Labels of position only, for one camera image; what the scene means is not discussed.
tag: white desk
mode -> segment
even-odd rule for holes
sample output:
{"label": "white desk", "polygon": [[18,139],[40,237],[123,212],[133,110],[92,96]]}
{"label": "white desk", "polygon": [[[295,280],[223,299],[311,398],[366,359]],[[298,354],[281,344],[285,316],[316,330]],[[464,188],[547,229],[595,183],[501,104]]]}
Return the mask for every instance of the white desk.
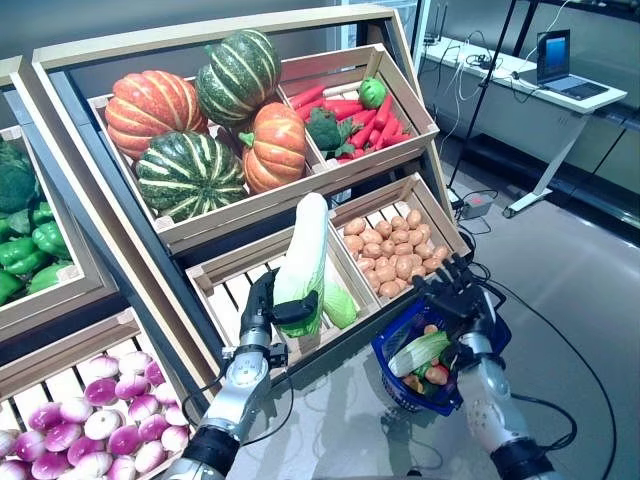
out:
{"label": "white desk", "polygon": [[[479,67],[474,67],[466,64],[466,59],[470,55],[488,55],[487,50],[483,47],[479,47],[477,45],[465,45],[464,42],[460,42],[458,40],[453,40],[450,38],[442,37],[442,40],[437,45],[430,45],[425,51],[425,58],[431,62],[439,63],[442,59],[442,64],[446,67],[456,69],[460,66],[459,62],[464,63],[464,72],[470,75],[484,78],[487,75],[487,71],[483,70]],[[622,90],[618,90],[616,88],[609,87],[608,85],[604,85],[608,88],[607,91],[595,95],[591,98],[587,98],[584,100],[574,100],[569,97],[565,97],[564,95],[560,95],[548,90],[536,90],[537,86],[531,83],[528,83],[525,80],[514,80],[511,76],[511,73],[514,71],[518,71],[519,73],[531,71],[536,69],[536,64],[533,62],[525,62],[523,59],[518,57],[512,57],[510,55],[500,54],[498,56],[498,60],[496,68],[493,72],[491,81],[497,85],[501,85],[507,89],[514,89],[522,94],[531,94],[532,97],[535,97],[538,100],[543,102],[547,102],[555,107],[559,107],[565,111],[570,112],[570,115],[565,115],[564,118],[559,120],[560,127],[555,129],[555,136],[557,137],[553,141],[550,142],[554,146],[554,153],[552,155],[547,155],[548,158],[546,160],[549,161],[549,165],[542,174],[542,177],[538,181],[538,184],[533,189],[533,191],[524,197],[522,197],[517,202],[513,203],[507,209],[505,209],[505,216],[513,216],[516,213],[520,212],[525,207],[531,205],[532,203],[544,198],[546,195],[551,193],[551,190],[547,188],[549,182],[555,175],[556,171],[560,167],[560,164],[564,161],[567,154],[573,147],[573,144],[576,142],[584,126],[589,120],[589,116],[598,108],[601,108],[610,103],[617,102],[618,100],[623,99],[627,92]],[[425,91],[425,99],[429,101],[429,92]],[[502,103],[501,107],[504,110],[507,109],[507,105]],[[515,107],[517,111],[519,111],[520,116],[523,115],[522,108],[524,105],[520,105],[519,107]],[[490,136],[494,136],[500,140],[505,141],[505,143],[513,144],[515,143],[516,147],[520,148],[518,142],[510,141],[511,138],[505,138],[504,135],[501,135],[499,132],[499,128],[496,128],[496,124],[489,124],[485,126],[485,128],[480,128],[481,131],[485,131],[485,133]],[[539,138],[540,143],[547,142],[547,138]],[[526,147],[522,148],[527,153],[531,153],[534,156],[544,157],[545,155],[541,155],[538,150],[535,149],[527,149]]]}

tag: produce display shelf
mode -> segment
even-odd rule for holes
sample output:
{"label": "produce display shelf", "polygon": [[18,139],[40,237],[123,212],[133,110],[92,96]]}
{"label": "produce display shelf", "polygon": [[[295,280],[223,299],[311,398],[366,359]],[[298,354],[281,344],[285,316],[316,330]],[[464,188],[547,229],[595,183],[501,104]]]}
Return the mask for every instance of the produce display shelf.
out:
{"label": "produce display shelf", "polygon": [[[278,268],[284,259],[293,227],[282,230],[186,271],[200,301],[226,345],[237,345],[240,339],[240,316],[244,311],[251,284],[268,270]],[[348,335],[378,311],[378,302],[367,289],[366,281],[348,262],[349,254],[335,232],[329,230],[325,278],[345,288],[358,309],[356,321],[339,329],[323,314],[317,335],[289,338],[275,329],[273,342],[284,341],[289,347],[289,365],[324,349]]]}
{"label": "produce display shelf", "polygon": [[0,342],[117,291],[102,261],[93,254],[66,205],[43,175],[21,127],[0,130],[8,144],[25,153],[60,228],[73,265],[58,271],[59,283],[0,306]]}
{"label": "produce display shelf", "polygon": [[[29,431],[28,419],[42,404],[82,397],[85,387],[95,380],[89,365],[92,358],[105,353],[120,357],[135,351],[151,355],[170,382],[161,358],[141,330],[138,316],[131,307],[3,365],[0,367],[0,430]],[[128,405],[123,400],[105,408],[127,416]],[[176,455],[152,471],[137,476],[136,480],[149,480],[159,475]]]}
{"label": "produce display shelf", "polygon": [[[363,195],[355,200],[340,205],[331,212],[331,223],[336,228],[337,236],[344,246],[344,226],[351,220],[362,217],[367,221],[367,228],[374,228],[380,220],[391,222],[399,215],[406,217],[410,210],[416,209],[422,215],[422,222],[431,227],[431,246],[444,245],[449,253],[458,253],[464,257],[470,250],[457,229],[446,216],[429,188],[419,174],[414,173],[402,180],[398,180],[385,187]],[[357,267],[352,256],[348,258],[351,267],[364,279],[364,275]],[[371,295],[375,296],[380,305],[386,305],[390,300],[378,297],[369,282],[364,280]]]}

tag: wooden crate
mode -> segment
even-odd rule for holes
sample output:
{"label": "wooden crate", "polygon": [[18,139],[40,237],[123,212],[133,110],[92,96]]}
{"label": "wooden crate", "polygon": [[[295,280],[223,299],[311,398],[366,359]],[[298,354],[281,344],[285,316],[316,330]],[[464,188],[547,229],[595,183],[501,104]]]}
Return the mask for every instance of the wooden crate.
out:
{"label": "wooden crate", "polygon": [[[263,273],[281,264],[292,235],[293,227],[290,227],[186,271],[225,344],[238,344],[240,316],[249,288]],[[275,329],[273,343],[286,342],[290,352],[289,365],[347,335],[379,309],[375,295],[367,289],[366,282],[348,261],[349,255],[340,244],[335,232],[330,230],[325,266],[329,273],[325,277],[332,278],[349,291],[358,308],[357,320],[340,330],[323,316],[318,335],[298,339],[289,338]]]}
{"label": "wooden crate", "polygon": [[[14,362],[0,367],[0,430],[31,430],[31,413],[45,402],[81,397],[95,378],[89,360],[102,353],[119,357],[134,351],[151,355],[168,382],[170,376],[146,334],[141,330],[133,308],[106,318]],[[181,390],[174,385],[174,390]],[[119,400],[105,407],[127,415],[128,405]],[[176,455],[137,480],[148,480],[166,470]]]}
{"label": "wooden crate", "polygon": [[[342,241],[344,226],[354,218],[364,217],[368,227],[374,228],[380,220],[390,222],[391,218],[396,215],[406,218],[411,209],[419,210],[422,214],[422,222],[431,227],[430,242],[433,245],[444,245],[450,253],[456,252],[460,256],[469,253],[469,247],[418,173],[335,208],[330,212],[330,218],[332,228],[335,228],[336,236],[340,239],[340,244],[347,251],[347,247]],[[351,264],[351,268],[355,268],[358,275],[364,280],[365,277],[357,268],[353,257],[348,255],[347,260]],[[371,295],[376,297],[380,305],[385,305],[390,301],[388,298],[378,297],[366,280],[365,283]]]}
{"label": "wooden crate", "polygon": [[[335,159],[327,161],[328,168],[342,171],[355,178],[354,182],[419,157],[438,134],[437,125],[380,43],[282,62],[280,95],[289,105],[289,98],[317,85],[326,87],[325,98],[357,100],[360,83],[367,77],[377,78],[387,87],[393,98],[391,110],[412,138],[344,165]],[[307,141],[315,155],[322,156],[308,133]]]}
{"label": "wooden crate", "polygon": [[58,272],[60,283],[33,295],[0,306],[0,342],[53,320],[75,308],[117,290],[104,264],[89,249],[78,224],[62,199],[42,174],[40,164],[20,127],[0,131],[2,138],[26,153],[31,160],[74,265]]}

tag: potato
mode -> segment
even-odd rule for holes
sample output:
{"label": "potato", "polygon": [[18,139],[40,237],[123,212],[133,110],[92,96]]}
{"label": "potato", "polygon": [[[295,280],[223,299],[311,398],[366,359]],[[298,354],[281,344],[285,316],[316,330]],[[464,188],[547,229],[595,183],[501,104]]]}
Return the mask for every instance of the potato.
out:
{"label": "potato", "polygon": [[391,219],[391,227],[393,228],[394,232],[396,230],[409,231],[409,224],[400,215],[396,215]]}
{"label": "potato", "polygon": [[387,257],[382,256],[376,260],[376,266],[374,268],[377,270],[378,268],[386,267],[387,265],[389,265],[389,259]]}
{"label": "potato", "polygon": [[382,248],[382,254],[387,258],[396,252],[396,244],[393,243],[393,240],[385,240],[380,244],[380,248]]}
{"label": "potato", "polygon": [[398,262],[396,263],[396,276],[403,280],[409,279],[413,269],[413,261],[410,255],[398,255]]}
{"label": "potato", "polygon": [[419,267],[420,265],[422,265],[422,257],[417,253],[411,254],[411,260],[413,260],[414,267]]}
{"label": "potato", "polygon": [[389,237],[396,245],[399,243],[407,243],[409,241],[409,232],[405,230],[396,230]]}
{"label": "potato", "polygon": [[391,235],[391,232],[393,232],[393,227],[386,220],[380,220],[376,224],[376,232],[382,235],[382,238],[386,240],[387,238],[389,238],[389,235]]}
{"label": "potato", "polygon": [[393,282],[393,281],[384,282],[382,285],[380,285],[380,290],[378,290],[378,294],[381,297],[393,298],[399,293],[400,293],[400,287],[396,282]]}
{"label": "potato", "polygon": [[431,227],[426,223],[421,223],[416,227],[416,230],[420,230],[422,235],[424,235],[424,241],[426,242],[431,238]]}
{"label": "potato", "polygon": [[449,256],[449,250],[444,245],[440,245],[439,247],[436,247],[436,249],[433,251],[433,258],[437,258],[440,261],[444,260],[448,256]]}
{"label": "potato", "polygon": [[407,215],[407,223],[409,224],[409,228],[414,229],[420,222],[422,221],[422,214],[418,210],[411,210],[409,215]]}
{"label": "potato", "polygon": [[360,235],[367,228],[367,222],[364,218],[354,218],[344,227],[345,235]]}
{"label": "potato", "polygon": [[409,231],[409,243],[414,247],[422,242],[424,242],[424,235],[420,230],[411,230]]}
{"label": "potato", "polygon": [[421,243],[420,245],[416,245],[413,251],[420,255],[423,260],[427,258],[433,257],[433,248],[427,245],[426,243]]}
{"label": "potato", "polygon": [[371,288],[373,288],[373,291],[378,293],[378,289],[380,288],[380,279],[378,278],[378,274],[375,270],[367,270],[364,272],[364,276],[367,277],[367,281],[369,282],[369,285],[371,285]]}
{"label": "potato", "polygon": [[438,258],[428,258],[422,262],[422,266],[427,270],[427,273],[433,273],[437,269],[442,268],[442,262]]}
{"label": "potato", "polygon": [[401,243],[396,245],[396,255],[411,255],[413,253],[413,246],[410,243]]}
{"label": "potato", "polygon": [[376,268],[376,273],[378,274],[378,278],[382,283],[392,282],[393,280],[396,279],[396,269],[393,268],[391,265]]}
{"label": "potato", "polygon": [[382,249],[377,243],[367,243],[362,249],[362,256],[376,259],[382,256]]}
{"label": "potato", "polygon": [[364,243],[377,243],[378,245],[382,243],[382,235],[376,232],[373,228],[367,228],[360,234],[360,238]]}
{"label": "potato", "polygon": [[358,268],[362,272],[373,270],[374,268],[376,268],[376,261],[373,258],[361,258],[360,260],[358,260]]}
{"label": "potato", "polygon": [[364,248],[364,241],[357,235],[347,235],[344,243],[350,252],[360,252]]}

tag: robotic hand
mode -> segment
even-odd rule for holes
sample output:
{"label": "robotic hand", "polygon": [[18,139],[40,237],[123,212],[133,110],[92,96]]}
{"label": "robotic hand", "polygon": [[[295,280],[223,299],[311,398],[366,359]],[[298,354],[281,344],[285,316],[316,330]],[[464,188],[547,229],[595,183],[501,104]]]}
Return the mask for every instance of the robotic hand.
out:
{"label": "robotic hand", "polygon": [[225,360],[231,360],[220,373],[220,378],[226,374],[226,382],[163,480],[223,480],[231,469],[271,388],[269,371],[287,364],[286,346],[271,345],[271,325],[298,322],[318,306],[318,294],[312,291],[303,300],[274,307],[276,273],[265,273],[251,286],[241,318],[240,346],[223,352]]}

